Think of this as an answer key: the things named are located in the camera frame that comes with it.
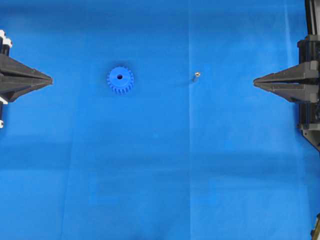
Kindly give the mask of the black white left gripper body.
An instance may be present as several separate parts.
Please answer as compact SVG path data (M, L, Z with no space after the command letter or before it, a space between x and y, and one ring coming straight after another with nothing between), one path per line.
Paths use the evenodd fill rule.
M0 30L0 53L8 56L10 49L13 46L12 40L6 37L6 33L1 29ZM8 101L5 100L2 96L0 97L0 128L4 127L3 121L3 108L4 105L7 105Z

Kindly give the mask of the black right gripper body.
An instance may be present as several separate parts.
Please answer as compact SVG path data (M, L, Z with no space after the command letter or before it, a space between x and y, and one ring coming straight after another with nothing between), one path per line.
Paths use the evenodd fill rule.
M308 35L297 43L299 63L320 61L320 41ZM315 102L299 104L299 129L303 137L317 150L320 149L320 93L315 95Z

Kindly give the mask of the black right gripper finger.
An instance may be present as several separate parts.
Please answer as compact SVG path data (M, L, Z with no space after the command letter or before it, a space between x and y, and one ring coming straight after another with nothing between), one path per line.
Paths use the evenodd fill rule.
M292 103L317 103L319 86L313 84L254 82L253 85Z
M319 62L307 61L288 69L256 78L253 84L262 83L300 83L319 77Z

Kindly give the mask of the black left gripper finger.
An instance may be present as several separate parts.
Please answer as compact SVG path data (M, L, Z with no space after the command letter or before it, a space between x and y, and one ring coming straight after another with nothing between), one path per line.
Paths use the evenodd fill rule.
M12 103L20 96L32 91L42 89L53 84L53 80L40 80L38 82L0 82L0 101Z
M7 77L24 77L46 80L49 83L53 82L53 79L50 76L34 68L28 67L4 54L0 55L0 72Z

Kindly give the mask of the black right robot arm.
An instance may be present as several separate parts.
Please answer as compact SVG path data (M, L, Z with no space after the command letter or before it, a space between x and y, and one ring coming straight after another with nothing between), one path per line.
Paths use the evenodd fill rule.
M297 127L320 150L320 2L304 2L308 35L297 43L299 64L256 78L253 85L298 104Z

